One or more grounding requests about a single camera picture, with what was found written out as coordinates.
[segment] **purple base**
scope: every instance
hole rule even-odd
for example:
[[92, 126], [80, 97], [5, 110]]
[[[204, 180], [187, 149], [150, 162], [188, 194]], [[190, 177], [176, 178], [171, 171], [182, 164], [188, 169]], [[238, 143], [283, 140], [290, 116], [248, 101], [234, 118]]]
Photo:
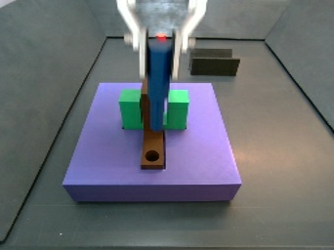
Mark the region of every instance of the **purple base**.
[[188, 127], [166, 131], [166, 170], [139, 167], [141, 131], [121, 129], [119, 96], [139, 83], [100, 83], [63, 186], [75, 201], [231, 200], [242, 185], [211, 84], [190, 91]]

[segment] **gray wall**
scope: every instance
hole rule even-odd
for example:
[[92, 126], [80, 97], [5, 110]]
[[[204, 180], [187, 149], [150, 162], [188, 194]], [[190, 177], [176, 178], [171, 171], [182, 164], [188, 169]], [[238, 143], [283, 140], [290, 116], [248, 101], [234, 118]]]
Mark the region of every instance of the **gray wall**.
[[294, 0], [266, 43], [334, 128], [334, 1]]
[[1, 241], [105, 36], [84, 0], [16, 1], [0, 23]]
[[[123, 36], [127, 26], [117, 13], [116, 0], [85, 0], [107, 36]], [[195, 37], [264, 39], [290, 0], [208, 0], [206, 16]], [[137, 13], [150, 34], [182, 25], [187, 0], [139, 0]]]

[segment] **brown block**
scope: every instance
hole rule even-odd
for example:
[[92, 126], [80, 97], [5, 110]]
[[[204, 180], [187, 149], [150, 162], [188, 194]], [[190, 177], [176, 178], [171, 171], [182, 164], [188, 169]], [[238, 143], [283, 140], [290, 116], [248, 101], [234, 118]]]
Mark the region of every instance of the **brown block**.
[[164, 132], [154, 132], [150, 129], [150, 99], [145, 79], [140, 88], [140, 115], [143, 123], [140, 169], [164, 169]]
[[143, 130], [140, 169], [164, 169], [164, 132]]

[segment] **gray floor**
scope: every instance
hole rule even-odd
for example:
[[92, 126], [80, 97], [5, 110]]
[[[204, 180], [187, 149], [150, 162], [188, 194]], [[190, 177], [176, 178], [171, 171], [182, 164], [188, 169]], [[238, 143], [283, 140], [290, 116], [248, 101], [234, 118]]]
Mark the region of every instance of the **gray floor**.
[[334, 141], [263, 42], [199, 41], [232, 48], [236, 77], [211, 82], [243, 186], [232, 202], [75, 203], [61, 182], [99, 82], [137, 82], [137, 55], [108, 40], [3, 246], [331, 246]]

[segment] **green block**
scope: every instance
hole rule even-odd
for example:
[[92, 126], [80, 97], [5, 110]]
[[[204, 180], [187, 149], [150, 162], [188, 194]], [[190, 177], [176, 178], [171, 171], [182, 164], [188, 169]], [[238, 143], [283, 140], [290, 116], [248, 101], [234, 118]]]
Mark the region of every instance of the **green block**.
[[167, 125], [166, 129], [186, 129], [190, 106], [187, 90], [171, 90], [168, 95]]
[[140, 90], [123, 90], [119, 99], [124, 129], [141, 129]]

